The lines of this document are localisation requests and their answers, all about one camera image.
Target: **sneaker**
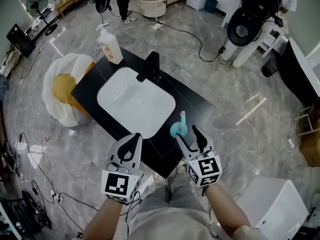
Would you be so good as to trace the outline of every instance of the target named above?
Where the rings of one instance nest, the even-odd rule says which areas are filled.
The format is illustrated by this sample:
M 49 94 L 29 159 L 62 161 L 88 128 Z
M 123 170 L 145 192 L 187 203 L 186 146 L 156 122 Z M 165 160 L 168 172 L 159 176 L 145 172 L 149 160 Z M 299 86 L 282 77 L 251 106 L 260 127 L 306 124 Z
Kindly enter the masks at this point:
M 227 60 L 225 60 L 225 59 L 222 58 L 222 54 L 220 54 L 220 62 L 221 62 L 222 64 L 227 64 Z
M 178 165 L 176 166 L 176 170 L 178 174 L 185 174 L 186 171 L 186 163 L 184 161 L 180 161 Z
M 161 184 L 161 183 L 167 183 L 168 181 L 162 177 L 160 174 L 158 173 L 154 173 L 153 174 L 153 180 L 157 183 L 157 184 Z
M 230 70 L 231 71 L 237 71 L 239 69 L 239 66 L 235 66 L 233 63 L 232 65 L 230 66 Z
M 130 23 L 134 23 L 136 22 L 137 19 L 136 18 L 132 18 L 132 17 L 127 17 L 125 20 L 121 20 L 121 24 L 130 24 Z

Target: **white marker cube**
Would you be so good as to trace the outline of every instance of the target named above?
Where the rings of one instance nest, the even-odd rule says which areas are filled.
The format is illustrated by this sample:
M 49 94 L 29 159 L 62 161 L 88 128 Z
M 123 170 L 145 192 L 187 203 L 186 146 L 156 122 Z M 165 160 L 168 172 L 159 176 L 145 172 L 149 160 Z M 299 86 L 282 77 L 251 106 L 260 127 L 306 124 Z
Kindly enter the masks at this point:
M 130 203 L 139 184 L 140 176 L 116 171 L 102 171 L 101 192 L 109 199 Z
M 188 161 L 186 172 L 197 187 L 216 183 L 222 174 L 220 157 L 213 155 L 199 160 Z

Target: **sink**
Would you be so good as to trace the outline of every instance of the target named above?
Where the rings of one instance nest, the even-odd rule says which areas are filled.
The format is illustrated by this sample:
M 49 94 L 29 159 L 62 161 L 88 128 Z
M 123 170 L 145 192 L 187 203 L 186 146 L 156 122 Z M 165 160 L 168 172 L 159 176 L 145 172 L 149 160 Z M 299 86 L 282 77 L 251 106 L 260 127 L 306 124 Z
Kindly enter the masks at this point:
M 175 99 L 129 67 L 118 69 L 101 87 L 97 102 L 130 133 L 154 136 L 176 107 Z

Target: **cardboard box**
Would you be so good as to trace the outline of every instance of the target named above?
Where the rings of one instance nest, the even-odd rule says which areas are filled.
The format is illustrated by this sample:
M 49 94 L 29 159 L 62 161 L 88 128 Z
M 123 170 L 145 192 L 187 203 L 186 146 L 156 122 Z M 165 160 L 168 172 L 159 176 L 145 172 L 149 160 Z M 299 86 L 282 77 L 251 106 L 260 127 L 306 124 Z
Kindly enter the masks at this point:
M 320 123 L 313 123 L 314 129 L 320 128 Z M 320 167 L 320 131 L 301 136 L 300 151 L 309 165 Z

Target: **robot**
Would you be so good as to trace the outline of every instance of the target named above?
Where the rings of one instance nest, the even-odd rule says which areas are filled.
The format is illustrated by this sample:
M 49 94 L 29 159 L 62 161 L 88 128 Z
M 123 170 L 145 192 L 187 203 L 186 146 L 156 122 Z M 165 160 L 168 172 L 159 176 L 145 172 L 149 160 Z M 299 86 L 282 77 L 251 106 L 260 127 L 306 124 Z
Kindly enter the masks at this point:
M 203 129 L 193 125 L 192 130 L 198 149 L 192 150 L 179 134 L 176 140 L 187 165 L 186 172 L 197 187 L 204 187 L 219 180 L 220 157 L 215 154 L 213 140 Z M 144 175 L 140 170 L 142 142 L 141 134 L 133 133 L 112 145 L 101 177 L 101 192 L 107 198 L 125 205 L 133 202 Z

